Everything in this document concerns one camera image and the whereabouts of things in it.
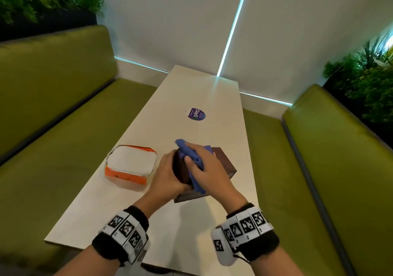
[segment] round sticker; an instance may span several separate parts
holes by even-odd
[[[206,115],[200,109],[192,108],[188,114],[188,117],[195,121],[202,121],[206,117]]]

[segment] blue cloth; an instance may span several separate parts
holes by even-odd
[[[175,140],[175,143],[179,147],[180,158],[184,159],[184,157],[189,156],[194,161],[194,163],[199,167],[199,169],[203,171],[204,166],[203,166],[202,159],[193,149],[185,145],[185,140],[178,139]],[[204,148],[213,154],[211,146],[206,145],[204,146]],[[194,176],[190,173],[190,171],[188,171],[188,173],[190,175],[191,181],[193,182],[194,190],[201,194],[205,194],[206,191],[198,184],[198,182],[196,181]]]

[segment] table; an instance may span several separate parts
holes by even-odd
[[[191,108],[202,110],[205,119],[188,118]],[[157,167],[163,154],[177,148],[176,139],[221,147],[237,169],[233,184],[258,204],[237,82],[175,66],[117,145],[151,147],[157,151]],[[146,190],[142,185],[105,177],[103,161],[45,240],[84,249],[115,213]],[[231,267],[223,267],[217,260],[210,230],[225,218],[222,206],[210,196],[168,203],[150,219],[151,247],[143,262],[203,276],[252,274],[242,260]]]

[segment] seat cushion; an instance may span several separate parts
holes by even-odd
[[[243,110],[258,202],[305,275],[345,272],[278,119]]]
[[[319,85],[284,119],[357,274],[391,275],[393,151]]]
[[[105,26],[0,44],[0,159],[115,77]]]
[[[0,167],[0,260],[53,272],[67,249],[44,242],[155,88],[116,80]]]

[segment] light strip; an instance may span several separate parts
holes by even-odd
[[[145,68],[157,70],[157,71],[160,71],[160,72],[169,73],[168,71],[159,70],[157,68],[153,68],[153,67],[149,67],[149,66],[146,66],[146,65],[143,65],[143,64],[135,63],[135,62],[132,62],[132,61],[129,61],[129,60],[125,60],[125,59],[119,58],[119,57],[115,57],[115,59],[116,60],[120,60],[120,61],[124,61],[124,62],[128,62],[128,63],[131,63],[131,64],[139,65],[139,66],[142,66],[142,67],[145,67]]]
[[[283,104],[283,105],[287,105],[287,106],[292,106],[292,104],[291,104],[291,103],[288,103],[288,102],[283,102],[283,101],[279,101],[279,100],[275,100],[275,99],[270,99],[270,98],[266,98],[266,97],[262,97],[262,96],[257,96],[257,95],[253,95],[253,94],[248,94],[248,93],[246,93],[246,92],[240,92],[240,94],[245,94],[245,95],[253,96],[253,97],[256,97],[256,98],[265,99],[265,100],[268,100],[268,101],[271,101],[271,102],[276,102],[276,103],[279,103],[279,104]]]
[[[217,72],[217,76],[220,76],[220,74],[221,74],[222,66],[224,65],[226,54],[228,53],[229,44],[231,43],[231,40],[232,40],[233,31],[235,30],[235,26],[236,26],[237,20],[239,18],[240,10],[242,9],[242,6],[243,6],[243,1],[244,0],[240,0],[240,2],[239,2],[239,6],[236,11],[235,19],[233,20],[231,31],[229,32],[228,41],[226,42],[224,54],[221,59],[221,63],[220,63],[219,71]]]

